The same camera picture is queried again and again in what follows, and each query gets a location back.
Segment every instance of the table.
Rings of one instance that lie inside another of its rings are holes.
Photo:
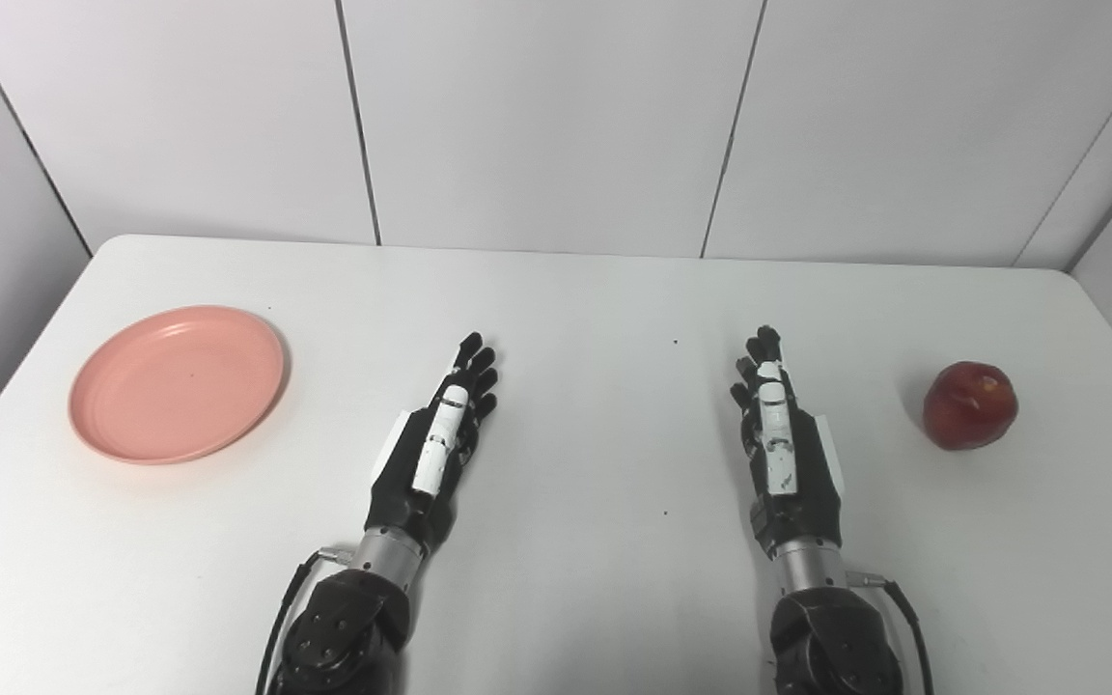
[[[191,464],[85,448],[85,357],[186,304],[272,322],[274,411]],[[772,692],[775,577],[727,391],[763,322],[831,418],[846,563],[904,585],[940,692],[1112,692],[1112,331],[1072,278],[128,237],[0,397],[0,694],[250,692],[292,568],[361,536],[394,417],[473,329],[500,406],[420,588],[407,694]],[[1002,366],[1021,411],[945,453],[913,417],[961,359]]]

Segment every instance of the black finger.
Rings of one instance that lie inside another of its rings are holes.
[[[466,336],[463,344],[457,347],[457,357],[454,359],[455,368],[466,368],[475,353],[483,347],[483,336],[475,331]]]
[[[477,399],[478,397],[485,395],[485,393],[490,390],[490,388],[494,387],[495,383],[499,381],[499,379],[500,375],[497,374],[497,370],[487,369],[486,373],[479,375],[478,381],[475,383],[475,393],[473,394],[473,397]]]
[[[771,326],[763,326],[757,329],[757,338],[763,341],[770,359],[775,361],[784,360],[784,351],[780,350],[780,332]]]
[[[753,357],[754,361],[757,364],[768,363],[773,359],[766,351],[766,345],[758,338],[749,338],[745,341],[745,350],[749,350],[749,357]]]
[[[757,377],[757,365],[749,357],[736,360],[736,370],[741,374],[741,378],[745,379],[745,384],[753,384],[754,378]]]
[[[495,409],[495,393],[488,393],[475,401],[475,418],[483,421]]]
[[[753,404],[754,400],[749,395],[749,387],[745,384],[732,384],[732,399],[741,406],[742,410],[749,408],[749,404]]]
[[[468,370],[471,374],[481,374],[483,369],[488,369],[492,363],[495,361],[495,350],[489,347],[483,348],[478,355],[475,355],[475,359],[471,360],[471,366]]]
[[[745,455],[753,458],[757,451],[757,439],[754,436],[754,424],[749,418],[741,420],[741,444],[745,446]]]
[[[466,428],[464,434],[459,436],[457,444],[457,465],[464,466],[469,457],[475,454],[475,449],[478,446],[478,430],[474,427]]]

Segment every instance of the apple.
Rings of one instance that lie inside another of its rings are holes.
[[[1019,411],[1020,401],[1002,369],[955,363],[925,394],[925,435],[943,449],[975,449],[1005,435]]]

